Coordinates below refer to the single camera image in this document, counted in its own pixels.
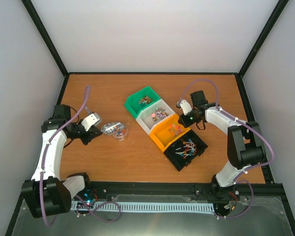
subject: colorful small items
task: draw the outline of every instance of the colorful small items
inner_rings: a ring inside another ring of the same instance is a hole
[[[153,121],[157,121],[159,118],[167,117],[168,113],[164,109],[158,107],[156,111],[151,114],[151,116]]]
[[[183,130],[180,125],[173,123],[169,125],[169,132],[171,132],[173,136],[177,137],[183,133]]]
[[[149,96],[145,96],[144,98],[141,98],[138,104],[140,105],[147,105],[153,102],[153,100]]]
[[[123,141],[124,137],[127,135],[127,127],[120,122],[111,122],[105,124],[101,131],[107,135],[113,135],[119,141]]]
[[[197,145],[195,145],[191,141],[191,139],[189,139],[188,142],[183,141],[182,144],[184,144],[184,147],[179,147],[176,150],[180,150],[182,148],[185,148],[185,150],[181,152],[175,152],[175,153],[180,155],[183,159],[186,159],[188,156],[193,156],[198,152]]]

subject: gray floor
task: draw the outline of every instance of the gray floor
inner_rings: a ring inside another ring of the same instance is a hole
[[[279,199],[256,199],[244,216],[234,220],[217,220],[213,215],[196,213],[123,213],[114,223],[102,223],[92,216],[76,217],[74,212],[61,214],[47,228],[42,219],[34,219],[23,205],[14,236],[289,236],[292,235]],[[245,209],[238,203],[234,213]],[[99,212],[113,218],[116,213]]]

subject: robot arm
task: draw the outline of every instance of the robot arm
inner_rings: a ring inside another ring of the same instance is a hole
[[[179,117],[178,122],[184,127],[189,127],[201,121],[203,123],[208,122],[228,135],[228,162],[213,177],[213,181],[216,181],[219,187],[222,188],[232,186],[239,173],[265,160],[266,151],[264,144],[255,134],[220,112],[221,107],[218,106],[217,108],[215,103],[208,103],[203,91],[194,92],[190,96],[193,107],[186,100],[180,101],[177,105],[177,107],[183,110],[183,115]],[[240,121],[261,133],[260,127],[256,122]],[[250,140],[250,142],[245,143],[244,139]]]
[[[43,132],[43,145],[39,161],[31,181],[23,184],[21,194],[27,202],[29,209],[35,218],[42,217],[39,201],[39,181],[42,172],[41,163],[44,156],[45,147],[50,138],[55,134],[59,127],[71,119],[70,107],[57,105],[54,109],[53,117],[45,121],[41,127]],[[62,150],[67,138],[80,139],[87,145],[92,139],[102,134],[96,127],[101,119],[98,114],[91,113],[78,124],[70,123],[60,131],[52,140],[45,157],[45,169],[43,175],[44,203],[46,215],[55,215],[69,212],[71,199],[82,191],[89,183],[86,173],[77,173],[68,176],[67,180],[60,181],[60,162]]]

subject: white wall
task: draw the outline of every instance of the white wall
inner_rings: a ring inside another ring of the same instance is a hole
[[[265,137],[274,147],[271,165],[295,217],[295,0],[290,1],[244,76]]]
[[[0,236],[33,173],[63,81],[20,0],[0,0]]]
[[[238,72],[277,0],[33,0],[69,71]]]

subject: purple tube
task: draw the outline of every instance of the purple tube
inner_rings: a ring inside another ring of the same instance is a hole
[[[185,96],[185,94],[187,93],[188,89],[194,85],[196,82],[200,82],[200,81],[206,81],[206,82],[209,82],[210,84],[212,84],[214,87],[215,87],[215,91],[216,91],[216,101],[215,101],[215,104],[216,104],[216,108],[218,107],[217,104],[218,104],[218,99],[219,99],[219,92],[218,92],[218,87],[217,85],[215,84],[215,82],[211,81],[211,80],[207,80],[207,79],[198,79],[198,80],[195,80],[193,82],[191,82],[185,89],[185,91],[182,93],[182,96],[180,97],[180,100],[177,102],[177,105],[180,104],[180,102],[183,100],[183,97]]]
[[[119,205],[118,203],[115,203],[115,202],[105,202],[105,203],[102,203],[102,204],[100,204],[99,206],[97,206],[95,209],[91,210],[91,209],[88,207],[88,205],[83,201],[82,198],[80,198],[79,196],[76,196],[76,198],[78,198],[78,199],[82,202],[82,204],[85,206],[85,208],[88,210],[88,213],[87,213],[86,215],[90,215],[90,214],[91,214],[91,215],[94,216],[96,219],[98,219],[98,220],[100,220],[100,221],[102,221],[102,222],[105,222],[105,223],[112,223],[112,222],[117,221],[117,220],[120,218],[120,215],[121,215],[121,207],[120,207],[120,205]],[[114,204],[114,205],[117,206],[117,208],[118,208],[118,215],[117,215],[117,217],[116,217],[115,219],[112,219],[112,220],[105,220],[105,219],[102,219],[102,218],[100,218],[99,216],[97,216],[97,215],[94,214],[94,212],[96,212],[96,211],[97,211],[98,209],[100,209],[102,206],[107,205],[107,204]]]

